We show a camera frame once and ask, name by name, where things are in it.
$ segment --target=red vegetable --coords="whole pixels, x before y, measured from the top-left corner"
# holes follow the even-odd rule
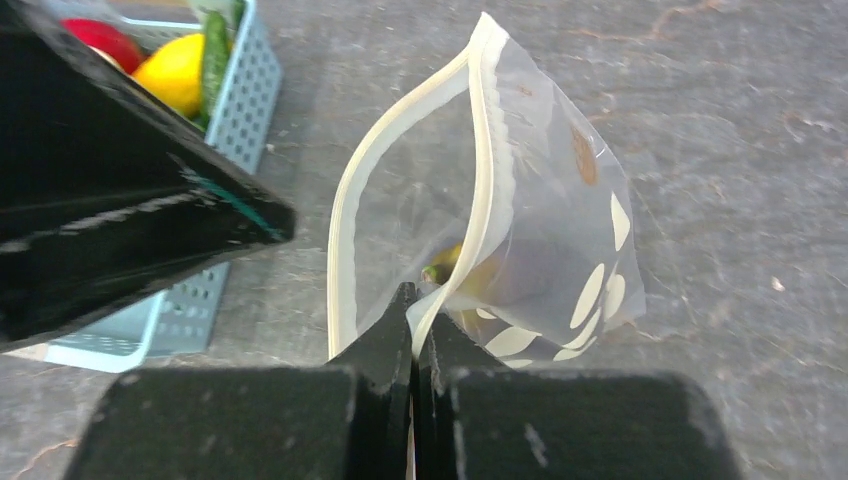
[[[132,74],[144,61],[138,45],[109,24],[87,18],[68,18],[62,20],[62,25],[82,43],[114,59],[128,74]]]

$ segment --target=green vegetable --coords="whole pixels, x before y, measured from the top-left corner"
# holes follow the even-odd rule
[[[241,27],[241,17],[244,16],[244,10],[247,8],[246,0],[233,0],[233,29],[238,32]]]
[[[205,36],[200,83],[203,87],[203,103],[200,107],[200,124],[207,125],[215,109],[227,62],[230,61],[230,40],[227,36],[227,21],[219,12],[209,12],[203,26]]]

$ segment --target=brown oval print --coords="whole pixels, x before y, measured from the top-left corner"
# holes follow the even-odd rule
[[[589,140],[574,127],[571,127],[571,137],[574,139],[574,151],[577,153],[577,170],[586,185],[598,183],[598,164],[595,163],[595,152]]]

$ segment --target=gray marble surface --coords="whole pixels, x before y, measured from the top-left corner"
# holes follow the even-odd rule
[[[571,365],[692,376],[751,479],[848,478],[848,2],[260,8],[287,79],[259,176],[300,211],[298,238],[235,263],[207,354],[157,364],[324,360],[327,231],[344,165],[486,10],[631,178],[648,314]],[[60,478],[110,380],[0,357],[0,479]]]

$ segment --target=blue plastic basket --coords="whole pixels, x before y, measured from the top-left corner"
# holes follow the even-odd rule
[[[150,51],[173,38],[200,31],[206,12],[211,10],[221,12],[229,25],[233,24],[230,0],[187,0],[186,7],[199,23],[133,20],[104,0],[46,0],[45,4],[59,18],[110,23]],[[283,70],[271,50],[255,2],[247,0],[206,143],[250,174],[256,173],[259,165],[282,78]],[[229,264],[217,265],[51,341],[39,358],[117,373],[138,366],[148,356],[204,351],[228,270]]]

